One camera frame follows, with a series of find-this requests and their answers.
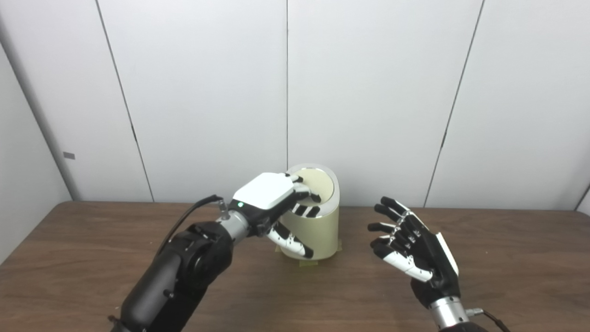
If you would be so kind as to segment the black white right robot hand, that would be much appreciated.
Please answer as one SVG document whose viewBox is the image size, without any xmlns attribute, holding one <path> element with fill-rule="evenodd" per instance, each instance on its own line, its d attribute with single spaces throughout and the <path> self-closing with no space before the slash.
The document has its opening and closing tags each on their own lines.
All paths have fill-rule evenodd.
<svg viewBox="0 0 590 332">
<path fill-rule="evenodd" d="M 443 299 L 460 299 L 459 267 L 441 233 L 434 233 L 411 209 L 382 197 L 375 212 L 389 223 L 367 225 L 384 234 L 370 243 L 375 256 L 411 277 L 415 298 L 424 307 Z"/>
</svg>

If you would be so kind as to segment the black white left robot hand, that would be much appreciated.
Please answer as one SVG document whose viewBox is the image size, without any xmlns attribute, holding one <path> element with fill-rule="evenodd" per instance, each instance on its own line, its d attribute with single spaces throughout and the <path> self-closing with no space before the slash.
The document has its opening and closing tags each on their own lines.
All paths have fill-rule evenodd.
<svg viewBox="0 0 590 332">
<path fill-rule="evenodd" d="M 301 176 L 264 172 L 233 195 L 229 211 L 245 221 L 245 237 L 265 236 L 281 248 L 311 259 L 314 250 L 279 221 L 306 198 L 322 201 L 321 195 L 304 184 Z"/>
</svg>

